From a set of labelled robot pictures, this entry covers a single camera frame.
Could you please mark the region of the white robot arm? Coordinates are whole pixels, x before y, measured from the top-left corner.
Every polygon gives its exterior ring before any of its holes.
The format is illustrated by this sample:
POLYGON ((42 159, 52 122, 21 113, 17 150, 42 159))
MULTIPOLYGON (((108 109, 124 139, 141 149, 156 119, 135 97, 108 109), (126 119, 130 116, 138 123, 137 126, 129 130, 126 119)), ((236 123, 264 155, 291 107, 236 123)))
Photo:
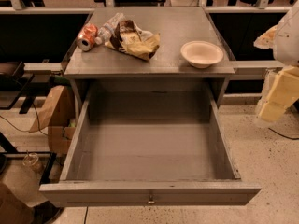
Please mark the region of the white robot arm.
POLYGON ((279 72, 266 75, 262 98, 256 106, 256 125, 269 127, 299 99, 299 1, 253 46, 272 49, 274 59, 285 65, 279 72))

